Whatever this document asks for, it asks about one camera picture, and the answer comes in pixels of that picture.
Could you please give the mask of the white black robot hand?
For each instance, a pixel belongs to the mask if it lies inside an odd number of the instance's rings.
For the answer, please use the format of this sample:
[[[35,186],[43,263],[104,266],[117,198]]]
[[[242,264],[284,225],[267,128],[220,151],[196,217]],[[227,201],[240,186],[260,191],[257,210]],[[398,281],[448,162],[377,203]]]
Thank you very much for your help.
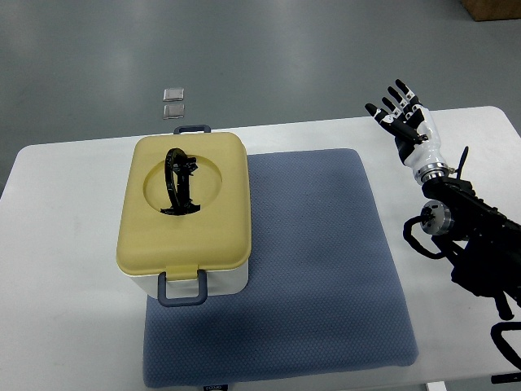
[[[383,108],[367,103],[366,111],[394,137],[401,163],[412,170],[418,184],[447,176],[449,166],[441,155],[440,135],[430,110],[402,80],[395,84],[382,97]]]

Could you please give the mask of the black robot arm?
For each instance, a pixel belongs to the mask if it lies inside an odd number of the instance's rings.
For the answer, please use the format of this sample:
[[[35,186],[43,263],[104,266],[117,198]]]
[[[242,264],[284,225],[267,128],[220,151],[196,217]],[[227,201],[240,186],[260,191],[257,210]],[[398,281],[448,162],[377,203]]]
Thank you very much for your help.
[[[454,283],[494,300],[501,321],[492,326],[491,338],[503,357],[519,367],[520,355],[503,334],[520,329],[508,303],[520,301],[520,225],[485,204],[461,174],[461,167],[441,165],[420,174],[428,202],[405,222],[403,237],[425,257],[447,258]]]

